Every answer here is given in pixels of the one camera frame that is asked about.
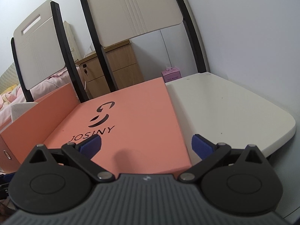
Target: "pink blanket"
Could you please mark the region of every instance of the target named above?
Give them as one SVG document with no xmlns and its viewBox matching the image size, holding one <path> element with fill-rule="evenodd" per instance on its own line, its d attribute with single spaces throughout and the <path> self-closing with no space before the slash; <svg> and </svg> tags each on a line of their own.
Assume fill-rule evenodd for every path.
<svg viewBox="0 0 300 225">
<path fill-rule="evenodd" d="M 81 81 L 84 85 L 84 80 L 81 77 L 79 68 L 77 68 Z M 58 73 L 52 75 L 48 79 L 42 81 L 38 85 L 34 86 L 30 92 L 34 100 L 41 98 L 42 96 L 58 89 L 61 86 L 71 83 L 69 73 L 66 68 L 62 69 Z M 11 119 L 11 105 L 16 103 L 26 102 L 24 94 L 20 85 L 14 88 L 11 92 L 7 92 L 0 98 L 0 128 L 2 129 L 4 124 Z"/>
</svg>

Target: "purple gift box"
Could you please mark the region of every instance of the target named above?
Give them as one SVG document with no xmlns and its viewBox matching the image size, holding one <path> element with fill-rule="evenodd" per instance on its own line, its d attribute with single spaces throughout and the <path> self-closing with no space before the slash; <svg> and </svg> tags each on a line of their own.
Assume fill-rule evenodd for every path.
<svg viewBox="0 0 300 225">
<path fill-rule="evenodd" d="M 176 67 L 167 68 L 165 71 L 162 71 L 161 74 L 165 83 L 181 78 L 180 71 Z"/>
</svg>

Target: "pink shoe box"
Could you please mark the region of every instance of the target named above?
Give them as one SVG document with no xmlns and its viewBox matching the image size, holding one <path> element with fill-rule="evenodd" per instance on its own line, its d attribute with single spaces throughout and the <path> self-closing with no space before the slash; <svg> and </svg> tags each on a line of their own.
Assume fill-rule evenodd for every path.
<svg viewBox="0 0 300 225">
<path fill-rule="evenodd" d="M 165 83 L 181 78 L 180 71 L 176 67 L 167 68 L 165 71 L 162 71 L 161 74 Z"/>
</svg>

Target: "triangular hole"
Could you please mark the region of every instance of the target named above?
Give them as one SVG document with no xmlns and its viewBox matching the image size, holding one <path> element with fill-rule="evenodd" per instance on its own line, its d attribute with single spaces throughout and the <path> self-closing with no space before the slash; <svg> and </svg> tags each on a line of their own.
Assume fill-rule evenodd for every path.
<svg viewBox="0 0 300 225">
<path fill-rule="evenodd" d="M 246 162 L 262 163 L 261 159 L 254 150 L 249 151 Z"/>
<path fill-rule="evenodd" d="M 29 163 L 45 162 L 47 161 L 44 153 L 41 150 L 37 150 Z"/>
</svg>

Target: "metal eyelet on box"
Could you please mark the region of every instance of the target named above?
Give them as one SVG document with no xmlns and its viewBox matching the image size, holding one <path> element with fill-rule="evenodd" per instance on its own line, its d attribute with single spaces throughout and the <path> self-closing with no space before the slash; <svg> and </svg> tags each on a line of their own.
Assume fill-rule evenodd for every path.
<svg viewBox="0 0 300 225">
<path fill-rule="evenodd" d="M 9 160 L 11 160 L 11 156 L 10 156 L 5 150 L 3 150 L 3 151 L 4 151 L 5 156 L 6 156 Z"/>
</svg>

